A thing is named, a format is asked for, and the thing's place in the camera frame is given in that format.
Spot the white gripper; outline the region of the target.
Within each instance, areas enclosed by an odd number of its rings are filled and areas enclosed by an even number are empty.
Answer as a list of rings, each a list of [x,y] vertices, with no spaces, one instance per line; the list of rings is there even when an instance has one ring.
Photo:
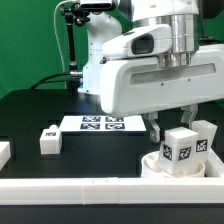
[[[181,122],[188,128],[199,103],[224,98],[224,45],[206,45],[188,66],[161,69],[156,57],[114,60],[100,75],[102,110],[113,117],[144,114],[150,139],[160,141],[158,111],[182,107]]]

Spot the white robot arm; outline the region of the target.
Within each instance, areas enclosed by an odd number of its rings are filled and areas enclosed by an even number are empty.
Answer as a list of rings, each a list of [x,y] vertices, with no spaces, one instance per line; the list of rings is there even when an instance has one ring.
[[[202,45],[197,0],[131,0],[133,28],[102,43],[102,110],[113,117],[144,114],[155,120],[181,107],[190,124],[200,103],[224,98],[224,44]]]

